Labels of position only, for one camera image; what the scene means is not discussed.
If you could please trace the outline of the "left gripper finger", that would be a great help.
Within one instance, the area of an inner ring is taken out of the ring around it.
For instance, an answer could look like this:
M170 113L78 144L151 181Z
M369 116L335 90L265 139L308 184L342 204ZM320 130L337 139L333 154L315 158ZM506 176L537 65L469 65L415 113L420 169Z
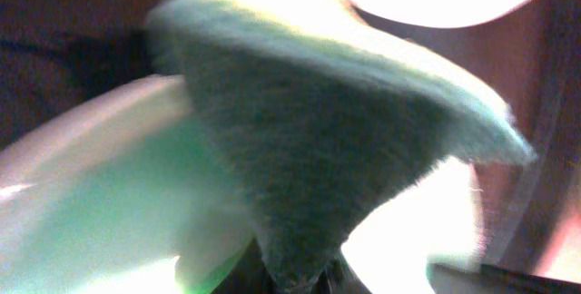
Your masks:
M580 294L580 284L548 279L480 265L465 271L444 264L430 264L428 282L437 294Z

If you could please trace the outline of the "green sponge cloth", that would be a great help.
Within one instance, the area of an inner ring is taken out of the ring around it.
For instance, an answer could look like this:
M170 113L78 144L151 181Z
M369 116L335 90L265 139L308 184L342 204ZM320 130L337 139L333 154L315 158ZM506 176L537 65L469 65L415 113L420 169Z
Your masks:
M378 206L454 157L532 161L507 104L429 49L312 0L161 0L156 67L182 75L280 293L311 292Z

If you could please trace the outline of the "teal plate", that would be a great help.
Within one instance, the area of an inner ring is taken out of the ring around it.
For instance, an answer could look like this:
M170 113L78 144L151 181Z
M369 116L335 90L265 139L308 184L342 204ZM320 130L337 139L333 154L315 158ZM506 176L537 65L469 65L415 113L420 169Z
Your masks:
M192 131L179 76L121 86L1 155L4 293L267 293L251 234L210 194L221 179ZM442 293L437 265L473 271L473 169L448 159L382 205L319 293Z

